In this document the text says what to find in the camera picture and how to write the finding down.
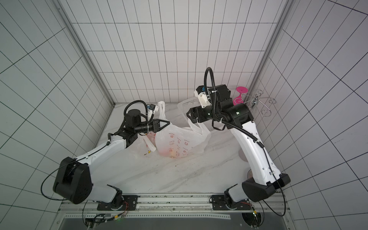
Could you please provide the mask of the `white bag with red print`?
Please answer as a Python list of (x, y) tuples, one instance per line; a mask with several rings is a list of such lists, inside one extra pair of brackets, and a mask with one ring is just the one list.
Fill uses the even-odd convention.
[(178, 127), (170, 123), (155, 135), (155, 145), (159, 155), (170, 158), (184, 158), (204, 152), (211, 132), (200, 123), (189, 121), (189, 127)]

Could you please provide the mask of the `translucent white plastic bag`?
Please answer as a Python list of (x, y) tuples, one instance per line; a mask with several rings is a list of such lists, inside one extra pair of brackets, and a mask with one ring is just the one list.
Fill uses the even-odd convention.
[(156, 150), (155, 145), (147, 136), (138, 135), (137, 140), (134, 142), (134, 154), (138, 158), (152, 158)]

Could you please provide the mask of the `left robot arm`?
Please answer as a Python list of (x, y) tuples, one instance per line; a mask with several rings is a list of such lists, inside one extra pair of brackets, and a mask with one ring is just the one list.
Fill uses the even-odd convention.
[(73, 204), (94, 201), (110, 204), (115, 210), (124, 204), (122, 191), (111, 185), (96, 185), (92, 176), (95, 170), (119, 152), (129, 150), (140, 134), (157, 133), (170, 122), (154, 118), (158, 107), (142, 100), (129, 103), (123, 113), (124, 119), (119, 129), (108, 133), (106, 143), (76, 157), (67, 157), (54, 172), (57, 174), (52, 190), (61, 196), (61, 201)]

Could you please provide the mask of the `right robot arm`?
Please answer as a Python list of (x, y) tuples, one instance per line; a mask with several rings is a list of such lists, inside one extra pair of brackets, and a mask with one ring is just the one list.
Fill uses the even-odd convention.
[(291, 182), (273, 163), (258, 135), (254, 117), (244, 103), (234, 105), (231, 92), (225, 84), (216, 85), (212, 68), (204, 75), (204, 84), (195, 90), (200, 105), (192, 107), (187, 117), (192, 123), (212, 121), (229, 129), (238, 141), (249, 162), (253, 176), (241, 184), (236, 184), (224, 192), (224, 202), (233, 210), (245, 200), (259, 202), (271, 197)]

